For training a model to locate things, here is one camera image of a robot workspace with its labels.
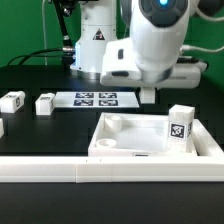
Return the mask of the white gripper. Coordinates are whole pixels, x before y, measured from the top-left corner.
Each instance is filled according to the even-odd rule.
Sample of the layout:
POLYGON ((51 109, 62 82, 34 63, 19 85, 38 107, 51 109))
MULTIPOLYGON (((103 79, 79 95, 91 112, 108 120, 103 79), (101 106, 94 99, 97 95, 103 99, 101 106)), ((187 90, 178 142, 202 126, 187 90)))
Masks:
POLYGON ((199 85, 201 74, 206 69, 205 61, 180 56, 169 77, 157 83, 149 83, 143 79, 143 74, 134 62, 131 40, 125 38, 107 44, 100 83, 105 86, 192 89, 199 85))

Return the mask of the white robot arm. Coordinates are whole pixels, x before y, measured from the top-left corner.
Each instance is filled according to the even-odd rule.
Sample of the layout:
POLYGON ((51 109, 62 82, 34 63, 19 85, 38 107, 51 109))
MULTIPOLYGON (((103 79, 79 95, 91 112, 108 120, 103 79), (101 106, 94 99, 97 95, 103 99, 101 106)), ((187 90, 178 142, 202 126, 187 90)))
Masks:
POLYGON ((120 0, 127 38, 107 44, 100 83, 105 86, 195 88, 207 64, 182 53, 189 18, 216 22, 224 0, 120 0))

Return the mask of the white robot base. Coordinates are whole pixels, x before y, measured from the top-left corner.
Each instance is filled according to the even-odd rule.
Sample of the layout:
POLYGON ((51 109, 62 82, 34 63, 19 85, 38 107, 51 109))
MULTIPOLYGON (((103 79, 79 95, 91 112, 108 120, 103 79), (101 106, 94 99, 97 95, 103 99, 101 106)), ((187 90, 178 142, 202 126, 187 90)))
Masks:
POLYGON ((70 69, 79 77, 100 78, 106 45, 117 39, 117 0, 80 1, 81 36, 70 69))

